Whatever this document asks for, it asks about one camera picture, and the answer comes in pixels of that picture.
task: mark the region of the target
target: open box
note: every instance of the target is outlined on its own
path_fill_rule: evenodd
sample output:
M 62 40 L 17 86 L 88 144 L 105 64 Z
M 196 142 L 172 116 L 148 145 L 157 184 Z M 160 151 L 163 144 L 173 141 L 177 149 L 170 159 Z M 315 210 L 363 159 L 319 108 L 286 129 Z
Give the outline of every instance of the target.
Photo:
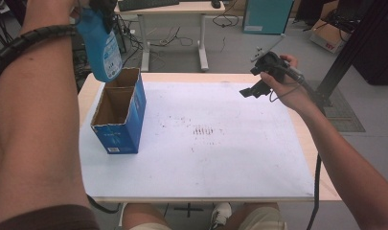
M 106 83 L 91 127 L 109 154 L 137 153 L 146 109 L 139 69 L 123 69 Z
M 326 18 L 329 13 L 337 8 L 338 2 L 337 0 L 325 4 L 320 18 Z M 331 53 L 337 53 L 345 46 L 350 36 L 351 34 L 319 19 L 312 27 L 310 40 Z

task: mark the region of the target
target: bottle label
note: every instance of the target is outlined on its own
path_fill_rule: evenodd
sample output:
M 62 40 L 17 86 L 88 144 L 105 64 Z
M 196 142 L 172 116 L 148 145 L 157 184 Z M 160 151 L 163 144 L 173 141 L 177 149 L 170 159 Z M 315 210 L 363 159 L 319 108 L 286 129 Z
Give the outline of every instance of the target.
M 106 41 L 106 46 L 104 47 L 103 64 L 104 71 L 109 79 L 117 77 L 122 70 L 122 58 L 113 31 L 110 32 L 109 38 Z

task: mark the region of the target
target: blue box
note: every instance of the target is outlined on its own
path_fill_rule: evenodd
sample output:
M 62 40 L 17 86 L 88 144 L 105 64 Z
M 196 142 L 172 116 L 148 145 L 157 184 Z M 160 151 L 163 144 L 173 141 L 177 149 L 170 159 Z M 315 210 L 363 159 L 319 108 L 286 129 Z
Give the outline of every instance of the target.
M 138 152 L 145 110 L 139 69 L 124 69 L 104 86 L 91 127 L 107 153 Z
M 247 0 L 243 32 L 261 35 L 283 34 L 292 5 L 293 0 Z

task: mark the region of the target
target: white shoe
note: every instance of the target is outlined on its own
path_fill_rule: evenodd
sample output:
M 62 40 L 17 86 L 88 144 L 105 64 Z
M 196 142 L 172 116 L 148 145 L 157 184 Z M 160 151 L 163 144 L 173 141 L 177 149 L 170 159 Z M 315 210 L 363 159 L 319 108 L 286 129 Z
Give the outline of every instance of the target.
M 215 207 L 214 212 L 212 212 L 211 227 L 209 230 L 226 225 L 226 221 L 230 216 L 232 216 L 232 207 L 230 207 L 230 204 L 228 202 L 219 203 Z

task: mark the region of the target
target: desk leg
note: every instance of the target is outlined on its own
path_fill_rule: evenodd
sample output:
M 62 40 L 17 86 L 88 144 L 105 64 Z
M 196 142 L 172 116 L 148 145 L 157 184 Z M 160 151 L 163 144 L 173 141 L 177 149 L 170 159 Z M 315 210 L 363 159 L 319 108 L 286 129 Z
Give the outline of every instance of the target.
M 202 14 L 200 17 L 200 40 L 198 40 L 198 46 L 200 68 L 202 69 L 202 71 L 207 71 L 209 70 L 209 66 L 205 51 L 205 14 Z
M 138 18 L 139 18 L 141 36 L 143 40 L 143 57 L 142 57 L 141 72 L 148 72 L 149 43 L 147 42 L 147 38 L 146 38 L 146 22 L 144 17 L 141 14 L 138 15 Z

